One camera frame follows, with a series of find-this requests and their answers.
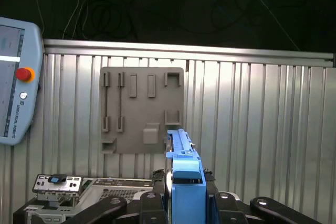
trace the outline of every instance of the gray tool holder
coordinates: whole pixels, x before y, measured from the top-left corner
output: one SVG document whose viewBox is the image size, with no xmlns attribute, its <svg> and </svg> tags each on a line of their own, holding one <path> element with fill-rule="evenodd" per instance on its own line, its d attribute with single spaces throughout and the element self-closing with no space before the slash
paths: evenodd
<svg viewBox="0 0 336 224">
<path fill-rule="evenodd" d="M 167 130 L 183 124 L 183 73 L 182 68 L 102 68 L 102 152 L 163 153 Z"/>
</svg>

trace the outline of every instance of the white button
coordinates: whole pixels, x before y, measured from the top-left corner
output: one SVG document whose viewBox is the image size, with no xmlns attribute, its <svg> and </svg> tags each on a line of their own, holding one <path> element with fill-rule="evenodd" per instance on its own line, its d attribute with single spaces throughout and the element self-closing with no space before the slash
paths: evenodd
<svg viewBox="0 0 336 224">
<path fill-rule="evenodd" d="M 21 92 L 20 93 L 20 98 L 25 100 L 27 98 L 28 94 L 26 92 Z"/>
</svg>

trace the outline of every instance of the red emergency stop button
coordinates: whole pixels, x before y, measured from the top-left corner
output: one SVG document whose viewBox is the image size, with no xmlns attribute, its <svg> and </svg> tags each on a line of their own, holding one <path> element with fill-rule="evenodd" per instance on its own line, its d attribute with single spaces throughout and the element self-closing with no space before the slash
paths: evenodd
<svg viewBox="0 0 336 224">
<path fill-rule="evenodd" d="M 16 70 L 16 78 L 20 81 L 29 81 L 31 79 L 31 71 L 26 68 L 19 68 Z"/>
</svg>

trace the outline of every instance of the blue connector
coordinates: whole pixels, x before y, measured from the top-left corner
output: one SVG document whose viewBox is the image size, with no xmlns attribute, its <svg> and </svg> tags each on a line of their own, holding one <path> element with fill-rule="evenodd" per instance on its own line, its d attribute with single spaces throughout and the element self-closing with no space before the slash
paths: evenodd
<svg viewBox="0 0 336 224">
<path fill-rule="evenodd" d="M 199 154 L 184 130 L 168 131 L 173 149 L 172 223 L 206 223 L 206 181 Z"/>
</svg>

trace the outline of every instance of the metal wall panel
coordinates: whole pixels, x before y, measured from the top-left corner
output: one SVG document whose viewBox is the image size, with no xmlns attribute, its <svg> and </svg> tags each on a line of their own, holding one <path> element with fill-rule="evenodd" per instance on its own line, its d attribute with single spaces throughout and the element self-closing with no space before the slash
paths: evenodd
<svg viewBox="0 0 336 224">
<path fill-rule="evenodd" d="M 34 123 L 0 145 L 0 223 L 34 194 L 38 173 L 149 178 L 162 154 L 100 153 L 103 66 L 182 67 L 184 127 L 220 190 L 263 195 L 336 222 L 336 69 L 88 55 L 45 56 Z"/>
</svg>

